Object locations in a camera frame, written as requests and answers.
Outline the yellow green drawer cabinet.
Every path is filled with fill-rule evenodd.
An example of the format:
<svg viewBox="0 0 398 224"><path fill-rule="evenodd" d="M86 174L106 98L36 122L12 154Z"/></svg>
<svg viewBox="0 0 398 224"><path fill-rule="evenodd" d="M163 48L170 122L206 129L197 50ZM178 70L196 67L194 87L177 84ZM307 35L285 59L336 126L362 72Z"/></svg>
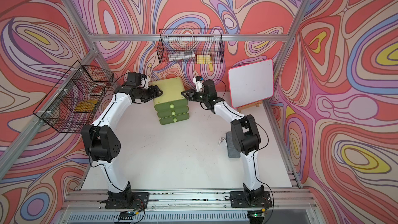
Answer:
<svg viewBox="0 0 398 224"><path fill-rule="evenodd" d="M181 93L185 91L185 88L180 77L151 82L150 85L158 86L159 89L163 91L163 95L157 97L157 99L159 99L161 102L186 99L184 96L181 95Z"/></svg>

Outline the green drawer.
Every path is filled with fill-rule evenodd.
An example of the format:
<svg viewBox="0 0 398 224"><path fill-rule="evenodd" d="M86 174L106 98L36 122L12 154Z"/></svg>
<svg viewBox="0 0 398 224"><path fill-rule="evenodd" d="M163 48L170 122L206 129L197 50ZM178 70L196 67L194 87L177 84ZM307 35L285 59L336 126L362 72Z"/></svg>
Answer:
<svg viewBox="0 0 398 224"><path fill-rule="evenodd" d="M184 106L188 106L187 99L180 99L168 102L161 102L159 99L154 100L154 108L157 112L165 112L167 110L174 110Z"/></svg>
<svg viewBox="0 0 398 224"><path fill-rule="evenodd" d="M188 113L189 108L188 106L182 106L182 107L177 107L177 108L169 108L165 111L160 111L157 112L157 116L162 119L162 118L168 118L168 117L173 117L177 115L182 115Z"/></svg>
<svg viewBox="0 0 398 224"><path fill-rule="evenodd" d="M161 118L159 120L161 125L166 125L166 124L171 124L171 123L176 123L176 122L181 122L184 120L188 120L190 117L189 113L183 113L179 115L174 115L166 118Z"/></svg>

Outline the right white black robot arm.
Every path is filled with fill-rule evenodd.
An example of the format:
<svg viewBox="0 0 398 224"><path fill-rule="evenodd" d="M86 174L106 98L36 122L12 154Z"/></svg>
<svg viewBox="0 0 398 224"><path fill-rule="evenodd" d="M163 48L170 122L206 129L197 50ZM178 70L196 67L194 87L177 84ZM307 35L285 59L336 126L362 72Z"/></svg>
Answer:
<svg viewBox="0 0 398 224"><path fill-rule="evenodd" d="M218 96L213 80L201 76L193 78L195 89L181 94L189 101L199 102L205 109L220 116L231 126L231 137L234 148L243 155L245 180L243 189L248 200L263 198L264 185L258 179L258 155L261 137L255 118L252 115L241 115Z"/></svg>

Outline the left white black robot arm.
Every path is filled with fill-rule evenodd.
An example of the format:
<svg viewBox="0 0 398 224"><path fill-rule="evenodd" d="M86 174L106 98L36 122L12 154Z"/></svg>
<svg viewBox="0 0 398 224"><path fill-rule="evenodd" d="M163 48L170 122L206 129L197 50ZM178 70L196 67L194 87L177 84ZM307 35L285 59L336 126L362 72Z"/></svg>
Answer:
<svg viewBox="0 0 398 224"><path fill-rule="evenodd" d="M123 173L114 166L121 151L121 142L117 138L116 128L124 112L132 104L142 104L162 96L158 86L120 86L104 112L92 124L81 129L84 147L89 156L90 167L101 168L108 191L118 194L126 191L130 185Z"/></svg>

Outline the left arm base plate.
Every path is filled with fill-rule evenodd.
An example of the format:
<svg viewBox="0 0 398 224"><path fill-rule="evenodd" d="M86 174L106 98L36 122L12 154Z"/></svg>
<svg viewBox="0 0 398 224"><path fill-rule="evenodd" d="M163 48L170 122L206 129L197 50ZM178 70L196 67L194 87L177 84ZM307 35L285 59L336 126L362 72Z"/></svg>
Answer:
<svg viewBox="0 0 398 224"><path fill-rule="evenodd" d="M106 209L143 209L147 208L148 192L113 193L108 192Z"/></svg>

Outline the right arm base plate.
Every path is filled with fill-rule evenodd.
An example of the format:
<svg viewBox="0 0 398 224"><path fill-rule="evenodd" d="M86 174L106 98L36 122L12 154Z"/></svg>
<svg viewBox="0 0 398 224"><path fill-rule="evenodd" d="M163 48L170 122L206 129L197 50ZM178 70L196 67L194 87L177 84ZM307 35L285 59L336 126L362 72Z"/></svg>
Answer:
<svg viewBox="0 0 398 224"><path fill-rule="evenodd" d="M230 191L229 200L232 208L271 208L272 198L269 191L251 192Z"/></svg>

